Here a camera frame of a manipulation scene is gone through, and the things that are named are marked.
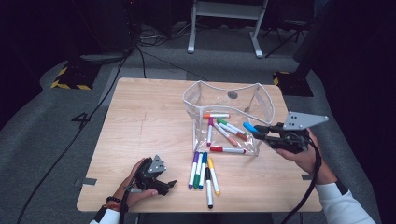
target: gray carpet floor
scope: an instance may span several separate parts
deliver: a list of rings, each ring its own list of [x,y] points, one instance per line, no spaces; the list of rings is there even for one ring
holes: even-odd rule
[[[144,65],[148,77],[151,77],[150,71],[156,73],[152,78],[273,84],[275,71],[294,71],[297,68],[292,55],[302,40],[298,43],[290,41],[268,59],[257,59],[248,38],[250,30],[252,28],[203,30],[197,34],[193,54],[187,53],[187,35],[160,46],[140,47],[144,52],[144,63],[136,50],[123,65],[120,75],[141,76]],[[276,32],[259,38],[259,43],[264,54],[269,52],[278,44]],[[50,85],[65,63],[54,65],[43,75],[43,91],[0,132],[0,223],[17,222],[23,205],[39,181],[63,155],[78,132],[79,123],[71,119],[83,112],[91,114],[105,96],[118,66],[117,63],[103,65],[91,91],[52,89]],[[172,76],[169,71],[176,71],[178,75]],[[314,97],[284,96],[288,110],[330,118],[313,128],[323,157],[363,208],[377,223],[381,223],[372,185],[332,117],[319,78],[310,72],[307,80]],[[94,213],[79,212],[76,208],[79,187],[74,183],[87,173],[108,102],[109,98],[38,188],[24,211],[21,223],[89,223],[92,220]],[[275,223],[280,223],[285,215],[273,214]],[[128,214],[127,223],[134,223],[135,216]],[[303,213],[303,217],[304,223],[326,223],[322,212]],[[299,223],[299,216],[294,216],[289,223]]]

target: white sleeve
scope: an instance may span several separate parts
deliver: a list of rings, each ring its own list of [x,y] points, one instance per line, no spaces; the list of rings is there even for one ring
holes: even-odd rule
[[[90,224],[119,224],[120,212],[116,212],[111,209],[106,209],[105,214],[99,218],[100,220],[94,219],[90,222]]]
[[[335,183],[316,185],[320,204],[329,224],[375,223],[356,201],[350,190],[342,195]]]

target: green marker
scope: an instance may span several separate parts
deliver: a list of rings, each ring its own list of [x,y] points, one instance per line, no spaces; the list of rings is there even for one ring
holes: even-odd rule
[[[240,129],[238,129],[237,127],[233,126],[232,124],[228,123],[227,121],[225,121],[224,119],[217,119],[218,124],[224,124],[225,126],[230,127],[231,129],[236,130],[239,133],[242,133],[244,135],[247,135],[247,133],[245,131],[242,131]]]
[[[202,157],[204,154],[202,152],[199,153],[198,156],[198,164],[197,164],[197,169],[195,170],[195,177],[194,177],[194,183],[193,186],[195,189],[198,189],[199,186],[199,181],[201,179],[201,166],[202,166]]]

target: black cable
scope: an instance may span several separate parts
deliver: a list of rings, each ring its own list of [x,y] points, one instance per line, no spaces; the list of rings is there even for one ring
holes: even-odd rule
[[[136,178],[136,173],[140,170],[142,165],[143,165],[143,162],[140,163],[139,167],[137,167],[137,170],[136,170],[136,172],[134,172],[134,175],[132,176],[131,181],[129,182],[129,185],[125,186],[125,187],[129,187],[129,186],[132,186],[134,184],[134,179]],[[120,219],[119,219],[119,223],[120,224],[124,223],[125,212],[127,212],[125,208],[128,206],[126,204],[126,202],[128,200],[129,193],[130,193],[130,191],[128,189],[125,189],[124,194],[122,195],[121,209],[120,209]]]
[[[163,35],[163,34],[159,34],[156,33],[153,30],[146,30],[143,31],[140,36],[139,36],[139,41],[137,42],[138,45],[142,46],[142,47],[155,47],[155,46],[160,46],[162,44],[164,44],[165,42],[169,41],[169,40],[176,40],[181,38],[183,35],[188,35],[188,33],[184,32],[182,35],[180,34],[182,31],[187,30],[187,28],[189,26],[192,25],[192,22],[190,22],[189,24],[185,25],[182,28],[176,29],[172,31],[171,37],[168,38],[167,36]],[[155,38],[154,43],[148,43],[148,42],[144,42],[142,41],[143,39],[148,39],[148,38]]]
[[[98,104],[98,106],[91,112],[91,114],[89,115],[88,119],[91,119],[92,116],[95,114],[95,112],[98,110],[98,108],[102,105],[103,101],[107,98],[107,96],[110,94],[111,89],[114,86],[114,83],[117,80],[117,76],[120,73],[120,69],[122,68],[123,64],[125,63],[127,57],[125,57],[119,64],[118,66],[118,72],[113,80],[113,82],[111,83],[110,88],[108,89],[105,97],[102,99],[102,101]],[[38,184],[35,186],[35,189],[33,190],[33,192],[30,194],[28,200],[25,202],[20,216],[18,218],[17,224],[21,223],[23,214],[27,208],[27,206],[29,205],[30,201],[32,201],[33,197],[35,196],[35,193],[38,191],[38,189],[40,188],[41,184],[44,182],[44,180],[47,178],[47,176],[50,174],[50,172],[53,170],[53,168],[58,164],[58,162],[61,160],[61,158],[64,156],[64,154],[66,154],[66,152],[69,150],[69,148],[74,144],[74,142],[76,141],[76,139],[78,138],[78,136],[81,134],[82,130],[84,130],[85,126],[88,124],[88,122],[83,122],[82,126],[80,127],[80,129],[78,130],[78,132],[76,133],[76,135],[73,137],[73,139],[70,141],[70,143],[67,145],[67,147],[64,149],[64,151],[62,152],[62,154],[58,157],[58,159],[55,161],[55,163],[53,163],[51,165],[51,167],[48,169],[48,171],[44,174],[43,178],[41,178],[41,180],[38,182]]]
[[[314,190],[314,187],[317,183],[318,180],[318,172],[321,166],[321,157],[320,153],[318,150],[318,147],[315,146],[315,144],[312,142],[312,139],[309,138],[309,141],[306,141],[309,145],[311,145],[314,150],[315,150],[315,171],[314,171],[314,176],[312,177],[311,184],[309,185],[308,189],[305,192],[304,197],[301,199],[301,201],[291,210],[288,215],[283,219],[282,224],[285,224],[288,222],[288,220],[298,211],[300,208],[304,205],[306,200],[308,199],[309,195],[311,194],[312,190]]]
[[[143,57],[143,52],[142,52],[142,50],[141,50],[138,46],[136,46],[136,48],[137,48],[137,50],[139,50],[140,57],[142,58],[143,76],[144,76],[145,78],[147,78],[147,77],[146,77],[146,63],[145,63],[145,58]]]
[[[182,67],[179,67],[179,66],[177,66],[177,65],[175,65],[175,64],[173,64],[173,63],[169,63],[169,62],[167,62],[167,61],[165,61],[165,60],[162,60],[162,59],[160,59],[160,58],[157,57],[157,56],[154,56],[154,55],[152,55],[152,54],[146,53],[146,52],[144,52],[144,51],[142,51],[142,53],[147,54],[148,56],[151,56],[151,57],[153,57],[153,58],[155,58],[155,59],[157,59],[157,60],[159,60],[159,61],[161,61],[161,62],[163,62],[163,63],[168,63],[168,64],[170,64],[170,65],[172,65],[172,66],[174,66],[174,67],[176,67],[176,68],[178,68],[178,69],[181,69],[181,70],[186,71],[186,72],[188,72],[188,73],[190,73],[190,74],[193,74],[193,75],[199,77],[200,79],[202,79],[202,80],[204,80],[204,81],[209,81],[209,80],[207,80],[207,78],[205,78],[205,77],[201,77],[201,76],[199,76],[199,75],[197,75],[197,74],[195,74],[195,73],[193,73],[193,72],[190,72],[190,71],[188,71],[188,70],[186,70],[186,69],[184,69],[184,68],[182,68]]]

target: marker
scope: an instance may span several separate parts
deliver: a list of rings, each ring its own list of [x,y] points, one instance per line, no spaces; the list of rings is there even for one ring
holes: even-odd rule
[[[210,147],[212,144],[212,129],[213,129],[213,118],[209,118],[209,125],[207,126],[207,138],[206,145]]]
[[[206,162],[207,162],[207,152],[204,152],[204,156],[202,157],[201,176],[200,176],[199,186],[198,186],[199,189],[204,188]]]
[[[232,128],[224,125],[223,123],[221,123],[219,126],[223,129],[227,130],[228,132],[235,134],[236,136],[238,136],[240,139],[242,139],[244,141],[248,140],[248,137],[246,135],[239,133],[237,130],[232,129]]]
[[[229,119],[230,114],[204,114],[204,119],[215,118],[215,119]]]
[[[217,119],[217,121],[218,121],[218,124],[222,123],[222,124],[224,124],[224,125],[232,128],[232,129],[236,130],[237,132],[239,132],[239,133],[241,133],[243,135],[247,135],[247,132],[238,129],[237,127],[233,126],[232,124],[230,124],[229,122],[225,121],[224,119]]]
[[[194,176],[195,176],[195,170],[197,169],[198,158],[199,158],[199,152],[196,151],[194,153],[194,159],[192,160],[191,175],[190,175],[190,181],[189,181],[189,189],[192,189],[192,185],[194,183]]]
[[[226,133],[224,129],[222,129],[217,123],[214,123],[213,125],[215,125],[215,127],[219,130],[219,132],[221,132],[224,135],[224,137],[226,137],[228,141],[231,142],[231,144],[233,144],[235,147],[238,146],[238,143],[233,138],[231,138],[231,136],[228,133]]]
[[[213,165],[212,158],[207,158],[207,165],[209,166],[210,174],[213,180],[213,187],[215,188],[215,193],[217,195],[220,194],[220,187],[218,183],[218,179],[216,178],[216,173],[215,173],[215,166]]]
[[[197,169],[195,170],[194,183],[192,185],[195,189],[198,189],[198,185],[200,181],[202,157],[203,157],[203,153],[200,152],[198,156]]]
[[[206,178],[206,196],[207,196],[207,207],[213,208],[213,196],[212,196],[212,188],[210,187],[210,170],[208,167],[205,169],[205,178]]]
[[[253,126],[251,126],[251,124],[249,124],[248,122],[244,122],[244,127],[250,131],[251,133],[257,133],[257,129],[254,128]]]
[[[247,153],[247,150],[244,148],[233,148],[233,147],[211,147],[210,150],[216,152],[231,152],[231,153],[239,153],[239,154]]]

